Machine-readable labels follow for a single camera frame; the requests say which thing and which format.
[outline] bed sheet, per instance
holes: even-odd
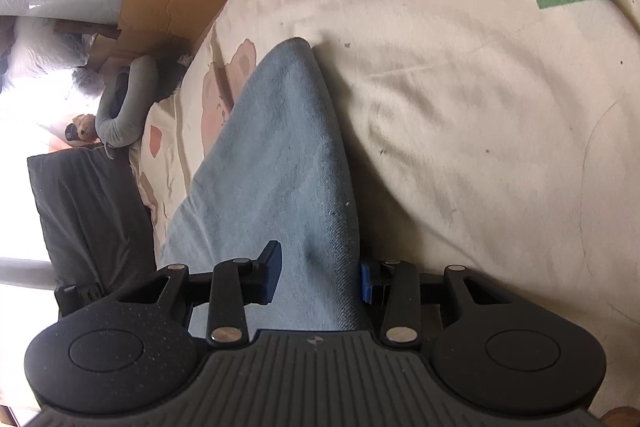
[[[334,101],[362,240],[424,270],[474,267],[583,325],[608,358],[593,411],[640,407],[636,5],[229,0],[134,162],[158,247],[228,115],[221,79],[237,100],[300,36]]]

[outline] teddy bear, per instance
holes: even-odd
[[[83,142],[95,142],[98,135],[95,132],[95,115],[79,114],[72,119],[78,130],[78,139]]]

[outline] dark gray pillow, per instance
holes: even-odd
[[[74,148],[27,159],[42,233],[59,285],[111,293],[156,270],[153,229],[126,150]]]

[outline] blue cloth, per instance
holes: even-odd
[[[366,327],[359,296],[358,220],[334,108],[309,44],[291,39],[247,81],[196,172],[162,250],[162,263],[210,271],[282,244],[273,302],[245,307],[257,329]],[[204,336],[206,307],[190,331]]]

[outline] red leaf print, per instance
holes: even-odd
[[[162,131],[155,125],[151,126],[151,136],[149,137],[149,150],[154,158],[158,156],[160,144],[162,143]]]

